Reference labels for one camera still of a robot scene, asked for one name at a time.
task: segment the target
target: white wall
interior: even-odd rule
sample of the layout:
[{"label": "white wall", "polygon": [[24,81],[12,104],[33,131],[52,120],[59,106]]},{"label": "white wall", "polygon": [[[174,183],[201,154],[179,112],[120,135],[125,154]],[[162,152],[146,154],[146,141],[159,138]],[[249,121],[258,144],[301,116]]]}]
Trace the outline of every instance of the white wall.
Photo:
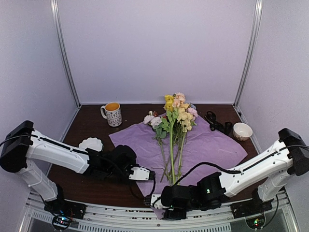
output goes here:
[{"label": "white wall", "polygon": [[59,0],[81,103],[232,103],[255,0]]},{"label": "white wall", "polygon": [[[24,120],[59,139],[75,105],[49,0],[0,0],[0,141]],[[40,163],[46,172],[48,165]],[[0,231],[17,230],[29,188],[0,168]]]},{"label": "white wall", "polygon": [[[247,84],[240,102],[264,150],[289,128],[309,145],[309,1],[266,0]],[[309,228],[309,173],[288,195],[302,231]]]}]

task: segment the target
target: wooden table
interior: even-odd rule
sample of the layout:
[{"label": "wooden table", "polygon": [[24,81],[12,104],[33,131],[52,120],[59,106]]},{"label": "wooden table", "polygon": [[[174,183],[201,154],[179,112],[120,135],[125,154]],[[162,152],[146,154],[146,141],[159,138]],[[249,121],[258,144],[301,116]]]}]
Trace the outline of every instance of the wooden table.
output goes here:
[{"label": "wooden table", "polygon": [[[231,105],[196,105],[196,107],[200,116],[204,116],[210,110],[216,113],[217,120],[221,123],[226,121],[232,123],[240,122],[238,115]],[[114,145],[109,138],[109,134],[121,131],[135,123],[142,122],[149,110],[157,111],[159,114],[164,113],[163,105],[160,104],[121,105],[123,123],[118,128],[112,128],[102,118],[100,105],[84,105],[76,116],[64,142],[72,146],[78,146],[83,139],[97,137],[104,142],[104,151],[113,150]],[[251,140],[241,142],[240,144],[248,153],[248,156],[242,162],[257,155]],[[111,176],[104,181],[99,181],[77,174],[69,169],[53,165],[48,177],[61,185],[65,198],[69,200],[112,206],[145,207],[142,200],[134,198],[130,194],[128,186],[115,176]],[[233,197],[231,201],[251,198],[252,190],[258,185],[257,183],[250,186],[236,197]],[[133,186],[133,190],[138,196],[142,197],[137,185]]]}]

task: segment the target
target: patterned mug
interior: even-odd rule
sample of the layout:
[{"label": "patterned mug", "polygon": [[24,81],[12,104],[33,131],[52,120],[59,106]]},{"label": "patterned mug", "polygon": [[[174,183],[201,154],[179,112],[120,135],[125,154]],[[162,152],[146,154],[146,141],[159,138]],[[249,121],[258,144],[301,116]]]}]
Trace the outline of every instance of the patterned mug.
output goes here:
[{"label": "patterned mug", "polygon": [[111,127],[118,127],[122,123],[119,103],[111,102],[101,106],[101,114],[103,118],[107,119],[108,125]]}]

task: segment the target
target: small bowl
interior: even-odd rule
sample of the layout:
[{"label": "small bowl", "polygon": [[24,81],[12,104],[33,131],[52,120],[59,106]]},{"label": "small bowl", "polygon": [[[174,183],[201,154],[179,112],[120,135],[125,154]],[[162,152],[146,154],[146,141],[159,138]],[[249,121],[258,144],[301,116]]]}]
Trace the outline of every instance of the small bowl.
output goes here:
[{"label": "small bowl", "polygon": [[90,148],[95,151],[102,151],[103,150],[103,143],[98,138],[87,138],[84,139],[79,145],[79,148]]},{"label": "small bowl", "polygon": [[253,131],[247,124],[238,122],[233,126],[233,134],[238,141],[246,141],[252,136]]}]

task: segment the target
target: purple wrapping paper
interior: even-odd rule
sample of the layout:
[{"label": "purple wrapping paper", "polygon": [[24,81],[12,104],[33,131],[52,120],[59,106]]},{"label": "purple wrapping paper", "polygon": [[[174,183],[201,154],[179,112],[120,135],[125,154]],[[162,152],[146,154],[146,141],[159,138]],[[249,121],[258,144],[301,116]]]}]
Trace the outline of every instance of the purple wrapping paper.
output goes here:
[{"label": "purple wrapping paper", "polygon": [[[187,134],[187,141],[183,148],[183,166],[182,174],[185,174],[193,166],[202,161],[215,163],[223,168],[229,169],[236,166],[242,159],[247,156],[247,152],[230,137],[215,130],[211,131],[209,123],[201,117],[196,119],[197,126],[193,126],[192,131]],[[154,194],[161,194],[164,186],[169,185],[167,178],[163,175],[163,158],[160,146],[153,138],[155,132],[152,127],[143,123],[135,124],[129,128],[111,134],[110,138],[115,146],[127,145],[131,147],[137,155],[137,163],[140,166],[154,170],[156,172],[156,187]],[[169,137],[163,140],[166,158],[169,157]],[[214,172],[216,168],[202,165],[196,168],[185,179],[181,185],[196,185],[196,183]],[[153,183],[152,181],[137,182],[144,196],[150,194]],[[158,218],[162,218],[162,210],[154,210]]]}]

